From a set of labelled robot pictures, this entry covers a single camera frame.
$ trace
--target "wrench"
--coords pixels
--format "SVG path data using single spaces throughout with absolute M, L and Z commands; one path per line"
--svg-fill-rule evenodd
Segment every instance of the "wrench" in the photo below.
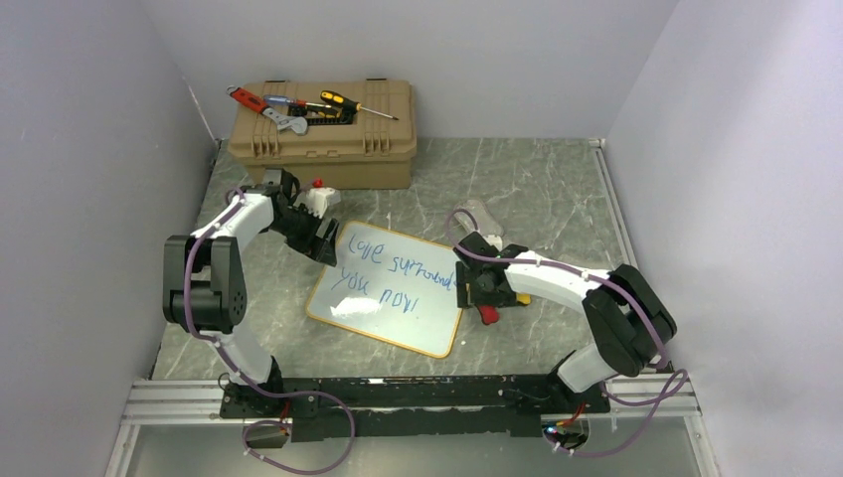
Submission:
M 307 133 L 307 119 L 303 117 L 281 114 L 277 110 L 272 109 L 263 99 L 238 86 L 229 86 L 226 89 L 226 93 L 243 106 L 271 119 L 278 126 L 278 133 L 286 129 L 290 129 L 299 136 Z

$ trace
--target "yellow screwdriver handle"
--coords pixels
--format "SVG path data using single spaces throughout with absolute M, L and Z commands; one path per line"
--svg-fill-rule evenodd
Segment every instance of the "yellow screwdriver handle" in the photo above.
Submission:
M 323 101 L 327 102 L 328 104 L 333 104 L 335 106 L 342 107 L 343 109 L 351 109 L 354 111 L 360 110 L 360 103 L 357 101 L 352 101 L 351 99 L 344 97 L 342 94 L 334 91 L 324 90 L 319 95 Z

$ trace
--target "red cap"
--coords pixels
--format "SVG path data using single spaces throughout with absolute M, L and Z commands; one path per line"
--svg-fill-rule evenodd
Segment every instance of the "red cap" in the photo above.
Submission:
M 496 310 L 494 306 L 480 305 L 477 307 L 477 311 L 480 312 L 480 320 L 486 326 L 491 325 L 492 323 L 497 323 L 500 319 L 498 310 Z

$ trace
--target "whiteboard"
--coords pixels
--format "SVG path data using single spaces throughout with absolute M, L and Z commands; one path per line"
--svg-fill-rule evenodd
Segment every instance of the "whiteboard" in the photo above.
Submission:
M 307 300 L 307 316 L 434 358 L 450 353 L 459 316 L 457 257 L 444 245 L 350 222 Z

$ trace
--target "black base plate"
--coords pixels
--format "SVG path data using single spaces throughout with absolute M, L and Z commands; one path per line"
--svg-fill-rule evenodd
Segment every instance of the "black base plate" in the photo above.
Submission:
M 356 434 L 361 437 L 483 432 L 540 436 L 541 414 L 571 414 L 582 402 L 588 413 L 610 411 L 597 386 L 574 395 L 553 375 L 293 378 L 285 379 L 283 386 L 288 393 L 319 390 L 343 400 L 353 408 Z M 345 412 L 330 399 L 295 397 L 289 415 L 294 419 L 293 442 L 349 432 Z M 224 399 L 220 416 L 266 417 L 233 405 L 231 399 L 228 403 Z

